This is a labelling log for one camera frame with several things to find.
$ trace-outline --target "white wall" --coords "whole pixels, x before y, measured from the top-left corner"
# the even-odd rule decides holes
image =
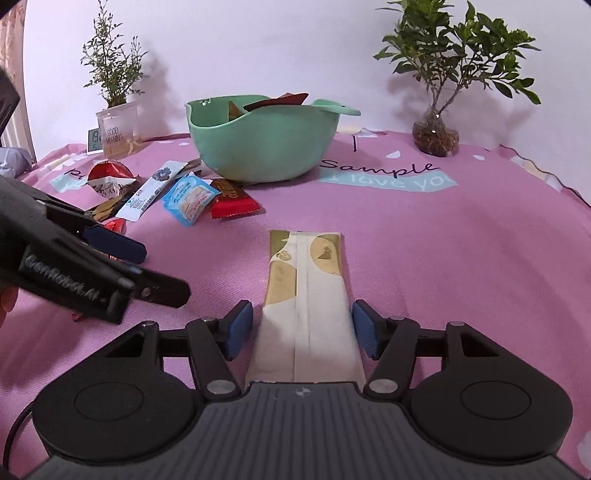
[[[462,1],[455,2],[463,15]],[[543,105],[509,100],[477,86],[452,106],[462,142],[517,148],[591,199],[591,8],[583,0],[473,0],[511,28],[538,38],[524,72],[537,79]],[[417,82],[392,77],[372,55],[394,25],[382,0],[110,0],[128,37],[150,53],[142,86],[144,134],[187,131],[184,102],[237,93],[310,92],[363,112],[361,123],[409,131],[426,108]],[[104,107],[79,63],[92,35],[94,0],[29,0],[25,90],[38,158],[85,141]],[[359,123],[359,120],[345,121]]]

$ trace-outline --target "black cable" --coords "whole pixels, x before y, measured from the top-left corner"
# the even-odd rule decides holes
[[[10,463],[10,450],[12,449],[12,443],[14,442],[15,437],[17,436],[18,431],[20,430],[22,424],[25,422],[27,417],[31,414],[33,410],[33,402],[29,403],[25,407],[25,409],[20,413],[17,419],[12,424],[10,428],[10,432],[8,432],[8,436],[6,437],[6,443],[4,444],[4,455],[2,455],[2,466],[9,472],[8,465]]]

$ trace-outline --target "pink fabric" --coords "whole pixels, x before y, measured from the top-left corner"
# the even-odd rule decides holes
[[[72,143],[67,144],[65,147],[61,147],[58,150],[54,150],[42,160],[37,162],[30,172],[23,174],[19,180],[23,181],[27,185],[35,185],[39,179],[38,171],[42,169],[48,163],[57,160],[65,155],[77,155],[86,153],[86,146],[84,144]]]
[[[183,143],[155,142],[124,163],[147,176],[167,160],[196,158]],[[403,314],[427,328],[468,322],[562,385],[575,417],[560,457],[588,476],[577,445],[591,430],[591,211],[482,148],[462,146],[457,156],[439,159],[419,153],[403,134],[357,144],[354,153],[352,137],[337,136],[326,158],[388,171],[431,163],[458,186],[413,193],[327,184],[315,180],[317,168],[294,181],[249,188],[264,214],[229,221],[204,215],[191,228],[156,202],[128,223],[128,235],[146,244],[146,267],[189,281],[188,305],[172,310],[138,301],[121,326],[73,323],[66,309],[21,292],[0,332],[0,437],[44,385],[141,320],[179,328],[199,316],[221,316],[241,299],[251,300],[260,316],[270,229],[338,231],[351,302],[365,299],[384,316]],[[387,158],[396,151],[399,158]],[[52,175],[38,186],[56,194]],[[59,196],[83,208],[101,201],[87,186]],[[232,365],[240,379],[250,354],[251,346]],[[186,362],[167,368],[188,380]],[[44,458],[29,425],[14,445],[13,470],[23,475]]]

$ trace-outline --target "plant in clear pot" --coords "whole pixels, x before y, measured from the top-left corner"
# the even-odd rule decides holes
[[[464,22],[452,25],[451,7],[446,0],[398,0],[383,7],[402,13],[394,33],[386,35],[387,45],[374,56],[397,63],[394,73],[412,73],[423,82],[429,107],[413,125],[415,145],[424,153],[445,157],[456,152],[457,131],[446,127],[443,114],[458,94],[473,83],[503,95],[523,93],[533,104],[539,97],[529,88],[534,79],[521,77],[519,59],[524,51],[540,50],[524,30],[509,30],[502,18],[494,20],[477,13],[468,2]]]
[[[99,1],[99,14],[93,20],[94,36],[82,47],[80,63],[91,67],[91,80],[84,85],[100,85],[101,96],[107,108],[96,114],[105,158],[120,160],[141,149],[138,135],[138,109],[135,102],[127,102],[127,96],[144,92],[135,88],[142,72],[142,52],[137,37],[125,48],[123,35],[116,30],[122,24],[113,21],[113,14],[106,9],[108,0]]]

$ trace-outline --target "red candy wrapper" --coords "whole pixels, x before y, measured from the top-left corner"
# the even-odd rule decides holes
[[[131,170],[121,162],[106,160],[92,167],[87,184],[96,193],[111,199],[127,193],[137,180]]]
[[[116,218],[114,220],[106,222],[103,226],[108,230],[123,235],[123,230],[125,229],[125,220],[123,220],[122,218]]]
[[[221,193],[213,200],[212,218],[214,220],[249,215],[261,208],[253,198],[229,180],[212,180],[212,187]]]

